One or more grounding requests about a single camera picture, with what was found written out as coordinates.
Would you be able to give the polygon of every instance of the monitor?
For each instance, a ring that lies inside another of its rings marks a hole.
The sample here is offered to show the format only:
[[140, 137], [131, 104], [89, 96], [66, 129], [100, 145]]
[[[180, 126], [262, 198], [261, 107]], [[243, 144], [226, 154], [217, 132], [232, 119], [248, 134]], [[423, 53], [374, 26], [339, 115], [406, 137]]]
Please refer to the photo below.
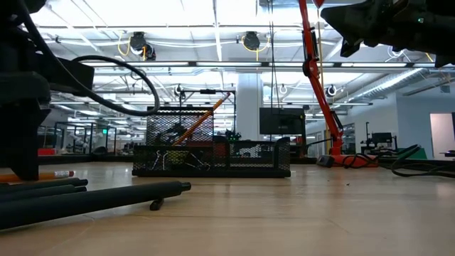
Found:
[[298, 134], [305, 130], [304, 109], [279, 109], [261, 107], [259, 109], [260, 134]]

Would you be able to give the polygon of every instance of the black cable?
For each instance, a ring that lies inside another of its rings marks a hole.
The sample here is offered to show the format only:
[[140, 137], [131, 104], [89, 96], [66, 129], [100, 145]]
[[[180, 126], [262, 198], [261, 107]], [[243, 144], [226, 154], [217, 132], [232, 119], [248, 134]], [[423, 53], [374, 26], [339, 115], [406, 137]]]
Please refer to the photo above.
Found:
[[[403, 149], [402, 151], [397, 152], [398, 155], [397, 160], [395, 160], [392, 164], [387, 165], [384, 163], [380, 163], [381, 157], [386, 155], [387, 152], [383, 154], [378, 154], [376, 157], [372, 158], [366, 154], [355, 154], [352, 156], [345, 157], [339, 166], [344, 168], [352, 168], [352, 169], [360, 169], [371, 164], [379, 165], [383, 168], [389, 169], [392, 171], [393, 174], [401, 177], [415, 177], [415, 176], [440, 176], [440, 177], [447, 177], [447, 178], [455, 178], [455, 164], [449, 162], [450, 164], [445, 164], [442, 166], [437, 166], [435, 164], [428, 164], [428, 163], [412, 163], [412, 164], [403, 164], [403, 162], [408, 159], [410, 156], [417, 153], [422, 147], [420, 145], [412, 145]], [[347, 160], [352, 158], [352, 161], [347, 164]], [[365, 163], [360, 166], [354, 166], [355, 160], [362, 159]], [[407, 169], [412, 171], [421, 171], [421, 173], [403, 173], [397, 171], [398, 169]]]
[[39, 33], [38, 29], [36, 28], [35, 24], [33, 23], [31, 17], [30, 17], [30, 12], [28, 11], [27, 5], [25, 5], [23, 0], [17, 0], [17, 5], [18, 5], [18, 15], [22, 18], [23, 24], [27, 28], [28, 32], [31, 34], [31, 37], [34, 39], [34, 43], [40, 49], [45, 56], [50, 58], [56, 66], [58, 66], [62, 71], [66, 72], [71, 79], [75, 81], [75, 86], [76, 89], [81, 91], [82, 93], [86, 94], [90, 99], [94, 100], [95, 102], [100, 103], [101, 105], [104, 105], [105, 107], [108, 107], [112, 110], [121, 112], [123, 114], [130, 114], [132, 116], [138, 116], [138, 117], [146, 117], [151, 114], [154, 114], [158, 111], [159, 109], [159, 96], [157, 91], [155, 90], [155, 87], [153, 84], [150, 82], [150, 80], [147, 78], [146, 75], [141, 73], [137, 68], [131, 66], [130, 64], [127, 64], [123, 61], [116, 60], [114, 58], [108, 58], [104, 56], [96, 56], [96, 55], [88, 55], [88, 56], [82, 56], [74, 59], [74, 61], [83, 61], [83, 60], [102, 60], [102, 61], [107, 61], [111, 63], [115, 63], [119, 66], [122, 66], [124, 68], [128, 68], [129, 70], [135, 72], [140, 78], [142, 78], [145, 83], [150, 87], [151, 92], [154, 95], [154, 108], [149, 111], [137, 111], [137, 110], [128, 110], [124, 107], [121, 107], [119, 105], [116, 105], [108, 100], [103, 99], [93, 91], [87, 89], [77, 78], [74, 77], [71, 72], [66, 69], [66, 67], [60, 62], [60, 60], [53, 54], [52, 50], [49, 48], [48, 44], [43, 40], [41, 37], [41, 34]]

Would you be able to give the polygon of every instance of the black foam roller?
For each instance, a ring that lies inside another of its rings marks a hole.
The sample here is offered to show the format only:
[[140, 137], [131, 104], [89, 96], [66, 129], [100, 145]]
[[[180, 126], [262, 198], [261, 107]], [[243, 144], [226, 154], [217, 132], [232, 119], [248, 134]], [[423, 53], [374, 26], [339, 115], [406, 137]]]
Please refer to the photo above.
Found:
[[14, 200], [22, 200], [27, 198], [39, 198], [42, 196], [62, 195], [66, 193], [75, 193], [81, 191], [73, 185], [55, 186], [50, 188], [39, 188], [25, 191], [17, 191], [14, 193], [0, 194], [0, 203]]
[[73, 185], [73, 186], [86, 186], [88, 180], [79, 179], [79, 178], [62, 178], [54, 181], [41, 181], [33, 183], [22, 183], [18, 185], [10, 186], [0, 186], [0, 194], [2, 193], [13, 193], [17, 191], [26, 191], [31, 189], [39, 188], [50, 188], [54, 186], [64, 186], [64, 185]]
[[0, 229], [179, 196], [190, 189], [188, 182], [172, 181], [0, 203]]

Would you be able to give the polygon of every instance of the orange pole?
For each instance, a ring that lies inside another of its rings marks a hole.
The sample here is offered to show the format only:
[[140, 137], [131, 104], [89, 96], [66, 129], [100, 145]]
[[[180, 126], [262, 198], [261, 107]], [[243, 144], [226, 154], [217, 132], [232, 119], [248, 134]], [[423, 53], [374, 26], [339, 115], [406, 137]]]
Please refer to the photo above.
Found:
[[214, 105], [213, 105], [213, 110], [212, 111], [207, 111], [201, 118], [198, 119], [198, 121], [196, 121], [196, 123], [194, 123], [190, 129], [188, 129], [188, 131], [186, 131], [180, 138], [178, 138], [176, 140], [176, 142], [174, 144], [172, 144], [172, 146], [177, 146], [179, 145], [180, 143], [182, 143], [182, 141], [184, 141], [186, 138], [188, 138], [196, 128], [199, 127], [200, 124], [202, 124], [211, 114], [213, 111], [215, 111], [219, 106], [221, 106], [221, 104], [227, 100], [230, 96], [230, 93], [226, 93], [226, 95], [224, 97], [222, 97], [220, 100], [218, 100]]
[[[39, 180], [52, 180], [57, 178], [73, 177], [74, 171], [56, 171], [49, 174], [40, 174]], [[21, 182], [22, 180], [15, 174], [0, 175], [0, 182]]]

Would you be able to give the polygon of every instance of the fluorescent light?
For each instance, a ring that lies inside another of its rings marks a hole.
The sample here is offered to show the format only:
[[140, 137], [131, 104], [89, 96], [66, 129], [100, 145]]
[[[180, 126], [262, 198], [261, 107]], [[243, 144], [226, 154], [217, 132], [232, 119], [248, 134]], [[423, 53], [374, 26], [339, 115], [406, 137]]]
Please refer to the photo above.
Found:
[[85, 102], [51, 102], [51, 104], [83, 105]]
[[301, 68], [304, 65], [304, 63], [298, 63], [298, 62], [290, 62], [290, 63], [275, 63], [275, 67], [296, 67], [296, 68]]
[[71, 107], [66, 107], [66, 106], [63, 106], [63, 105], [56, 105], [58, 108], [61, 108], [62, 110], [70, 110], [70, 111], [74, 111], [74, 109], [72, 109]]
[[[300, 62], [276, 62], [275, 67], [295, 67], [301, 68], [304, 63]], [[331, 68], [335, 65], [335, 63], [322, 63], [322, 66], [325, 68]]]
[[408, 63], [341, 63], [343, 68], [403, 68]]
[[126, 108], [127, 110], [136, 110], [133, 106], [130, 104], [122, 104], [122, 107]]
[[154, 67], [169, 67], [169, 66], [187, 66], [189, 63], [183, 62], [183, 61], [178, 61], [178, 62], [165, 62], [165, 61], [160, 61], [160, 62], [138, 62], [138, 63], [132, 63], [133, 66], [137, 67], [149, 67], [149, 66], [154, 66]]
[[262, 63], [259, 62], [197, 62], [197, 66], [205, 67], [260, 67]]
[[434, 68], [434, 63], [415, 63], [415, 68]]
[[372, 103], [333, 103], [335, 106], [370, 106]]
[[78, 110], [78, 112], [81, 112], [83, 114], [88, 114], [88, 115], [101, 115], [100, 113], [96, 111], [91, 111], [91, 110]]
[[[134, 62], [130, 61], [127, 62], [128, 64], [134, 67], [169, 67], [169, 66], [187, 66], [189, 65], [188, 62], [166, 62], [166, 61], [145, 61], [145, 62]], [[90, 67], [100, 67], [100, 68], [107, 68], [107, 67], [117, 67], [115, 63], [106, 63], [106, 62], [84, 62], [84, 65], [88, 65]]]

